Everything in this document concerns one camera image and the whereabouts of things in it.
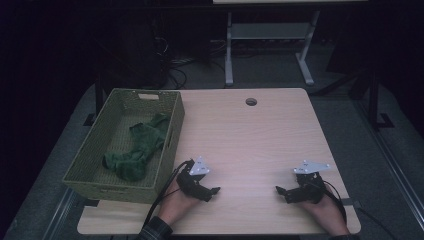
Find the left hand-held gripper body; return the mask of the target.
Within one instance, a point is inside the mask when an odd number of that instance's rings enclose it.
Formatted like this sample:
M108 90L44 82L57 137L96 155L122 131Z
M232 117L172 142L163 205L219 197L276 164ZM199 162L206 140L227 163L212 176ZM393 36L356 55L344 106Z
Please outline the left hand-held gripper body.
M190 159L184 169L177 176L180 190L193 198L201 200L203 194L207 194L206 187L200 181L210 172L202 156L195 160Z

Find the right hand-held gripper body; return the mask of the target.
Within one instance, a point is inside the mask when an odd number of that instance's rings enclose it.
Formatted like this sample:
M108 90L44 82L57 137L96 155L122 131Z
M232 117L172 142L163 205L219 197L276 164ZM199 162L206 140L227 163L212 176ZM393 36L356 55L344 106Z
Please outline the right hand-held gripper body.
M291 194L292 202L321 201L325 190L321 171L329 170L330 165L326 163L316 163L304 160L298 167L293 169L296 181L299 185Z

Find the green pet garment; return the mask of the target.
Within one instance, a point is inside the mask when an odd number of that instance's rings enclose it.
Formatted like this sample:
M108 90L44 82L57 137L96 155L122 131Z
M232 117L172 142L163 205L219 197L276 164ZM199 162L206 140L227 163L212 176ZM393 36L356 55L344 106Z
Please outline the green pet garment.
M105 153L102 159L103 167L125 181L144 179L147 164L164 145L169 123L170 116L159 113L147 123L131 126L129 133L133 140L132 149L126 153Z

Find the green woven basket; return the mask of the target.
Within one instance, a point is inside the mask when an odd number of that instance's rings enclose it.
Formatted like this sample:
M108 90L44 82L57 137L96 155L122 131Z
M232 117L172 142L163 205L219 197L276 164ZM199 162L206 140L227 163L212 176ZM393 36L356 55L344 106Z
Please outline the green woven basket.
M153 203L173 170L184 116L178 91L113 89L63 183L89 199Z

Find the person's left hand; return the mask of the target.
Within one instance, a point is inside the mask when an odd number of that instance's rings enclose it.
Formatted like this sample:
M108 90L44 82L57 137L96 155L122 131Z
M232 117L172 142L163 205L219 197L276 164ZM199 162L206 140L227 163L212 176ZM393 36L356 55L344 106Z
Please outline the person's left hand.
M167 225L172 226L198 203L198 199L185 195L179 190L179 187L169 187L160 204L158 217Z

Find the person's right hand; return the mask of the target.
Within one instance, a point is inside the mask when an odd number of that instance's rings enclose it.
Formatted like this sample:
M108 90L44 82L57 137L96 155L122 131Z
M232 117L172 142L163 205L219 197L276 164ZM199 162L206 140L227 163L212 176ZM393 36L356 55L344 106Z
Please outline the person's right hand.
M336 237L350 234L342 213L329 196L324 195L318 203L304 201L298 203L297 206L309 213L329 236Z

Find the black metal stand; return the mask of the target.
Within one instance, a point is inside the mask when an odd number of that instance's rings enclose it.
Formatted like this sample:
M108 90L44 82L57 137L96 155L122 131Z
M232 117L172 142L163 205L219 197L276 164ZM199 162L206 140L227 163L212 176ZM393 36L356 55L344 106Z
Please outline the black metal stand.
M368 121L375 131L381 128L393 128L394 124L386 113L378 112L379 80L374 70L370 73Z
M103 88L102 88L102 81L101 76L98 75L96 77L95 83L94 83L94 90L95 90L95 112L90 113L84 122L84 126L92 126L98 117L102 107L103 107Z

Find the white metal stand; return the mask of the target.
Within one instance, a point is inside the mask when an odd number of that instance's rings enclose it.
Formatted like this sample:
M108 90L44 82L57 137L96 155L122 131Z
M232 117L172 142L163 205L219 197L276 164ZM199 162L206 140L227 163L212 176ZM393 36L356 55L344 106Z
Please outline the white metal stand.
M233 40L303 40L303 48L295 54L295 57L305 84L308 86L314 85L315 82L306 63L306 56L319 16L320 12L315 11L309 22L302 23L234 23L232 13L228 13L224 61L225 85L232 86L234 84L232 64Z

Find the metal floor rail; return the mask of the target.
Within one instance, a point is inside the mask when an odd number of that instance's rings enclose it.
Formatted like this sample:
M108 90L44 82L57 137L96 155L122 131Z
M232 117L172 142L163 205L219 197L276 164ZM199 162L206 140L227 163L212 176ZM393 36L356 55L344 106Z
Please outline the metal floor rail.
M42 240L54 240L64 226L72 204L75 201L76 193L66 188L62 198L60 199L54 214L43 234Z
M424 139L398 109L383 106L372 124L368 108L355 102L372 138L386 161L415 222L424 233Z

